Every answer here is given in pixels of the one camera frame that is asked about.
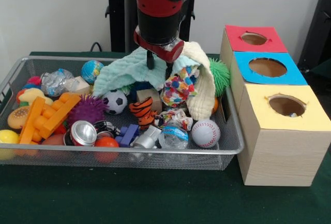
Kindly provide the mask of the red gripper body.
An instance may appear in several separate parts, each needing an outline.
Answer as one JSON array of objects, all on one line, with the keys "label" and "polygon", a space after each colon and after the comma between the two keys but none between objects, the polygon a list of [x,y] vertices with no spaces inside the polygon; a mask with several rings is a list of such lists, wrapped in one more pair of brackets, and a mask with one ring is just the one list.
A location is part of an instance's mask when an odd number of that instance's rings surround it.
[{"label": "red gripper body", "polygon": [[166,61],[167,63],[173,63],[175,60],[177,60],[184,48],[184,41],[180,40],[179,38],[176,38],[173,42],[166,45],[148,43],[141,37],[139,31],[134,31],[133,38],[137,45],[153,52],[160,59]]}]

